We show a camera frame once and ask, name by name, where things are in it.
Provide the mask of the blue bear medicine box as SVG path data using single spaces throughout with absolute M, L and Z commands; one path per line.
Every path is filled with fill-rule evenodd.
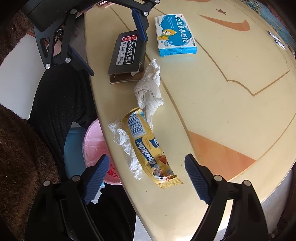
M 154 21 L 161 57 L 197 53 L 197 44 L 184 15 L 162 15 Z

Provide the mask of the pink lined trash bin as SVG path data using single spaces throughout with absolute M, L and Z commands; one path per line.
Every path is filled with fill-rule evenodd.
M 98 119 L 93 121 L 87 129 L 82 150 L 86 167 L 94 166 L 100 157 L 106 154 L 109 157 L 109 169 L 103 181 L 109 185 L 121 185 L 117 169 L 109 153 Z

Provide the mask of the black crystal bullet box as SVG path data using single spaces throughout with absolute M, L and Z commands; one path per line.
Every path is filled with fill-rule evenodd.
M 143 77 L 146 44 L 136 30 L 118 36 L 108 69 L 110 84 L 138 81 Z

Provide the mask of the yellow Alpenliebe candy wrapper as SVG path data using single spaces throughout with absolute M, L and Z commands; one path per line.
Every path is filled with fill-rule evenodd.
M 144 112 L 134 108 L 121 121 L 142 170 L 160 188 L 183 184 L 174 174 L 168 158 L 150 128 Z

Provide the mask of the beige coffee table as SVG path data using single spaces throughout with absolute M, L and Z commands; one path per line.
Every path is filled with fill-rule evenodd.
M 184 15 L 196 54 L 159 55 L 154 18 L 168 14 Z M 207 209 L 185 170 L 187 154 L 226 180 L 249 180 L 260 201 L 280 185 L 295 162 L 295 59 L 263 18 L 241 1 L 161 1 L 149 13 L 145 61 L 161 67 L 164 100 L 153 132 L 183 182 L 167 189 L 134 178 L 108 127 L 137 107 L 135 83 L 110 84 L 108 75 L 118 35 L 135 29 L 131 11 L 95 6 L 84 19 L 100 125 L 152 240 L 190 240 Z

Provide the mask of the small silver foil packets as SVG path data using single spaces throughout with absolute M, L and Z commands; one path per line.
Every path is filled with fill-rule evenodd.
M 275 43 L 280 46 L 282 49 L 286 50 L 286 47 L 284 46 L 284 44 L 280 41 L 280 39 L 274 35 L 272 32 L 268 31 L 268 34 L 273 38 L 273 40 L 275 41 Z

